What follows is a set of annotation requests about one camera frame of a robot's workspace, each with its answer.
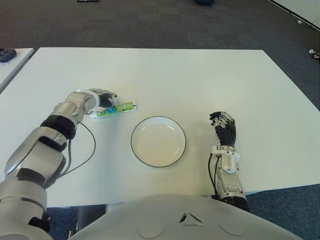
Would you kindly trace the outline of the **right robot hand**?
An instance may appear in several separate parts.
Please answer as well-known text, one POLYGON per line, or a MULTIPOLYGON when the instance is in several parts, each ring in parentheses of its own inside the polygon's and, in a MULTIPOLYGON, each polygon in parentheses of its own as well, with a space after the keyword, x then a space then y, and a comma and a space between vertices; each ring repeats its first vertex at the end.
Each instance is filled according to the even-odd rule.
POLYGON ((209 115, 221 146, 234 148, 237 138, 236 122, 225 111, 213 112, 209 115))

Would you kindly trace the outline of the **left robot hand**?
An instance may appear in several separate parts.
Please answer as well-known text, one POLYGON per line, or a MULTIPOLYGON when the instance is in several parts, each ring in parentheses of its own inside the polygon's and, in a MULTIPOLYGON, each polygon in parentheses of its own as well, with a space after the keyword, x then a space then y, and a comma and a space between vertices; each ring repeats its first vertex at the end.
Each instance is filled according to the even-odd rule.
POLYGON ((94 92, 98 96, 98 106, 100 108, 113 108, 117 104, 118 95, 115 92, 111 92, 101 88, 90 88, 89 90, 91 92, 94 92))

